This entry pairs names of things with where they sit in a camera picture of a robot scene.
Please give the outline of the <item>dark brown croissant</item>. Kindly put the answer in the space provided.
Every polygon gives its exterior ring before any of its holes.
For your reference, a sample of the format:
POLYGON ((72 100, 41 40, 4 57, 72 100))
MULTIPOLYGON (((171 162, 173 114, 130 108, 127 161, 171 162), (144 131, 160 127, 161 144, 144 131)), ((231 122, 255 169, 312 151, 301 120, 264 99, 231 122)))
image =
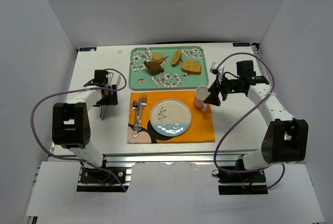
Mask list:
POLYGON ((144 61, 144 66, 151 75, 157 75, 164 72, 164 68, 160 64, 152 61, 144 61))

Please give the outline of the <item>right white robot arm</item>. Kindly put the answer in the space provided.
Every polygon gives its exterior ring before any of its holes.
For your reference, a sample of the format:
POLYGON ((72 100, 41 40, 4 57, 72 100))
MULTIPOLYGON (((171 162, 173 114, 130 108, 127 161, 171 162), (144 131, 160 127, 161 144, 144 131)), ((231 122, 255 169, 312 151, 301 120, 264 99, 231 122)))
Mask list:
POLYGON ((306 154, 309 126, 290 114, 271 91, 273 84, 257 75, 253 61, 236 63, 237 76, 227 79, 222 65, 213 63, 210 72, 216 78, 208 89, 205 104, 220 106, 229 94, 245 94, 267 124, 261 146, 241 157, 240 171, 254 171, 273 164, 303 161, 306 154))

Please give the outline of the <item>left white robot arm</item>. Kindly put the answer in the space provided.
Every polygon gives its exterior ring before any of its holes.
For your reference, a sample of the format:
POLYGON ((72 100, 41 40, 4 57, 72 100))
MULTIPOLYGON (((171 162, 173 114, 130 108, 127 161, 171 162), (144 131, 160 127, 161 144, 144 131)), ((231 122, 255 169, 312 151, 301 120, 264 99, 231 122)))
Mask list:
POLYGON ((95 70, 94 78, 84 84, 82 91, 53 106, 53 143, 70 150, 83 162, 98 167, 103 165, 104 155, 90 141, 88 112, 91 108, 99 108, 99 117, 103 119, 108 108, 118 104, 117 89, 121 76, 115 84, 113 76, 113 70, 95 70))

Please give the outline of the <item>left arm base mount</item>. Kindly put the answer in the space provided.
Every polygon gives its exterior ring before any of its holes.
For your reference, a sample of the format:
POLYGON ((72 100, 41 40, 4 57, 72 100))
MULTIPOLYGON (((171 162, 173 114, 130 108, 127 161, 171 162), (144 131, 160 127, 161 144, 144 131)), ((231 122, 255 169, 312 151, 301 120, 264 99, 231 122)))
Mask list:
POLYGON ((103 172, 88 166, 87 164, 82 164, 76 191, 95 193, 125 193, 118 180, 127 190, 131 181, 133 165, 133 163, 104 161, 103 168, 112 171, 114 174, 113 176, 108 172, 103 172))

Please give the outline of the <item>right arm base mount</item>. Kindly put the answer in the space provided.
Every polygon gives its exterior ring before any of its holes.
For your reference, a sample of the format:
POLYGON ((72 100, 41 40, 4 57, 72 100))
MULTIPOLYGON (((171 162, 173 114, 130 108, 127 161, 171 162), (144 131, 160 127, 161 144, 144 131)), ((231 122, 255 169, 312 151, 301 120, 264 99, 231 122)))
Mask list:
POLYGON ((234 166, 227 166, 224 169, 228 171, 219 169, 217 173, 219 195, 268 194, 266 177, 263 171, 235 173, 235 171, 245 170, 241 156, 236 160, 234 166))

